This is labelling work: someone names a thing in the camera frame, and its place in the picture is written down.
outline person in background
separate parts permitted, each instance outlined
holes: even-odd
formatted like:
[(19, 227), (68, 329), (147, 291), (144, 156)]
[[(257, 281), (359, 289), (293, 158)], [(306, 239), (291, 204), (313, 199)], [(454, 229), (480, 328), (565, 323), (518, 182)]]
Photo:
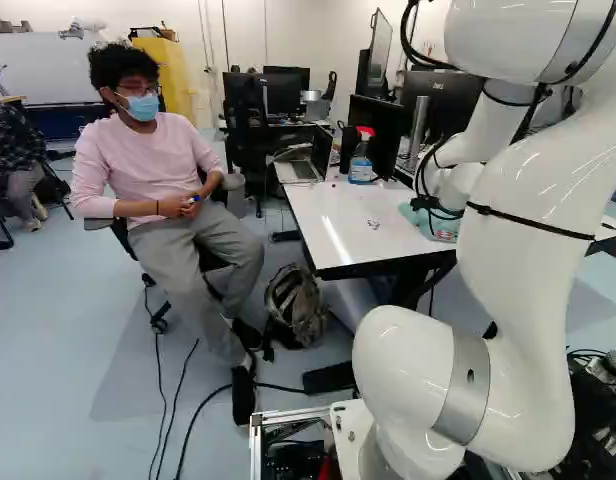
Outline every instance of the person in background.
[(33, 189), (44, 177), (46, 159), (43, 134), (15, 107), (0, 102), (0, 198), (17, 212), (25, 229), (41, 228), (38, 216), (47, 215), (33, 207)]
[[(231, 367), (233, 418), (248, 425), (255, 407), (250, 350), (262, 338), (237, 315), (263, 265), (263, 244), (210, 200), (225, 173), (219, 156), (185, 117), (158, 113), (158, 64), (117, 43), (94, 47), (88, 59), (93, 87), (116, 113), (86, 126), (77, 142), (72, 204), (84, 217), (129, 219), (142, 268), (202, 345)], [(203, 184), (197, 168), (207, 172)], [(103, 195), (106, 184), (116, 198)], [(199, 271), (195, 242), (233, 266), (221, 304)]]

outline laptop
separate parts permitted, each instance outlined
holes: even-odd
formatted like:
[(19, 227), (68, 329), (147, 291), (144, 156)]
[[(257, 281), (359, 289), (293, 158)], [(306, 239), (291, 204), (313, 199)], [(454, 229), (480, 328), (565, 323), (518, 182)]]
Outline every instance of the laptop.
[(277, 177), (281, 184), (318, 183), (326, 179), (333, 136), (327, 130), (317, 127), (312, 141), (310, 157), (287, 161), (275, 160)]

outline yellow cabinet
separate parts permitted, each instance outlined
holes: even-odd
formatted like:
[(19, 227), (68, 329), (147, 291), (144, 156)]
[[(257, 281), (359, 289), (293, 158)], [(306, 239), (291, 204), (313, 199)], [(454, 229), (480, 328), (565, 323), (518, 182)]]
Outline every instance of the yellow cabinet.
[(135, 37), (132, 43), (159, 63), (159, 84), (166, 110), (185, 116), (195, 125), (188, 71), (181, 45), (165, 38), (153, 37)]

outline man's hand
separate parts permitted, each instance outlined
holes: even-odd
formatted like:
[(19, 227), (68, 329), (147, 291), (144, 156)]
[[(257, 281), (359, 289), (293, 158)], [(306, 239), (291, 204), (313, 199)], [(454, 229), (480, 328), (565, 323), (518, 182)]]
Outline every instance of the man's hand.
[(189, 197), (182, 197), (181, 195), (178, 195), (176, 197), (168, 197), (163, 200), (159, 200), (158, 215), (168, 218), (181, 217), (184, 206), (188, 206), (186, 204), (188, 198)]
[(199, 212), (201, 211), (202, 203), (203, 202), (199, 200), (195, 203), (188, 205), (187, 200), (184, 201), (184, 207), (181, 209), (181, 214), (186, 218), (190, 218), (191, 220), (197, 218), (197, 215), (199, 215)]

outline blue face mask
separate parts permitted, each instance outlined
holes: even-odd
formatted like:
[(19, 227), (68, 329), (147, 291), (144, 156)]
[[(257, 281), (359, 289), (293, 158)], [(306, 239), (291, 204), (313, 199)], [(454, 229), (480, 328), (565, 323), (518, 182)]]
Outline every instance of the blue face mask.
[(135, 120), (149, 122), (154, 120), (159, 111), (159, 97), (154, 94), (144, 95), (143, 97), (123, 97), (128, 100), (128, 109), (125, 109)]

